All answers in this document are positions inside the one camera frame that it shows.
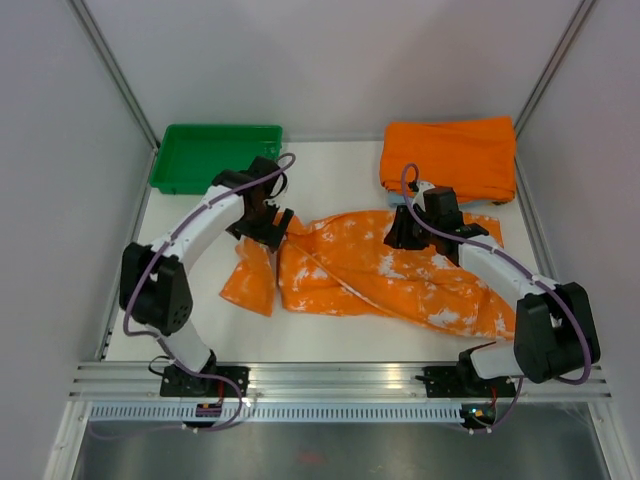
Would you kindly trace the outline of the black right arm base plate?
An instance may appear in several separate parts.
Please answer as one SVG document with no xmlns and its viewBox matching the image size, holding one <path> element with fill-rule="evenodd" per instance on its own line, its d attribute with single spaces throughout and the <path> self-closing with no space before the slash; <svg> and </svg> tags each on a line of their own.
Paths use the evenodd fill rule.
<svg viewBox="0 0 640 480">
<path fill-rule="evenodd" d="M 414 379 L 423 384 L 430 399 L 513 398 L 514 384 L 507 377 L 474 379 L 460 374 L 455 366 L 426 366 Z"/>
</svg>

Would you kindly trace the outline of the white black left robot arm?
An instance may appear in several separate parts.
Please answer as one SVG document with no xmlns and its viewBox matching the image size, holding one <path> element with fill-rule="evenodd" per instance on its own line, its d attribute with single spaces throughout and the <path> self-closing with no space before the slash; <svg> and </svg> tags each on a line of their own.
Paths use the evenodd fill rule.
<svg viewBox="0 0 640 480">
<path fill-rule="evenodd" d="M 286 192 L 293 153 L 256 157 L 242 171 L 225 169 L 204 196 L 167 233 L 148 244 L 130 243 L 122 254 L 119 306 L 128 337 L 149 336 L 184 371 L 183 386 L 197 397 L 217 386 L 216 356 L 191 321 L 189 273 L 219 236 L 250 239 L 275 252 L 293 211 L 278 201 Z"/>
</svg>

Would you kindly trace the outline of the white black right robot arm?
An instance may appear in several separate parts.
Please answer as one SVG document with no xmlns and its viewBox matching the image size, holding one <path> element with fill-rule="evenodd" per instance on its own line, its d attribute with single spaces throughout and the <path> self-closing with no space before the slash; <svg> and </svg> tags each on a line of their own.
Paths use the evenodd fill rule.
<svg viewBox="0 0 640 480">
<path fill-rule="evenodd" d="M 460 354 L 457 387 L 480 395 L 498 377 L 541 384 L 585 383 L 600 359 L 586 290 L 531 272 L 477 223 L 467 223 L 454 190 L 412 181 L 396 209 L 385 244 L 401 250 L 434 247 L 451 264 L 475 275 L 515 314 L 509 342 L 493 342 Z"/>
</svg>

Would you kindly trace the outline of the orange white tie-dye trousers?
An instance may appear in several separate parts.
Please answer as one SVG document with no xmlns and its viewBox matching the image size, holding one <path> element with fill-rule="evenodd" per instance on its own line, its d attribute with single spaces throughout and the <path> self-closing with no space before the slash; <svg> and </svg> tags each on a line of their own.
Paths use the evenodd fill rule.
<svg viewBox="0 0 640 480">
<path fill-rule="evenodd" d="M 347 212 L 302 223 L 293 218 L 277 253 L 244 239 L 220 295 L 271 316 L 291 312 L 379 315 L 447 335 L 510 340 L 515 313 L 477 276 L 434 248 L 408 251 L 384 243 L 390 211 Z"/>
</svg>

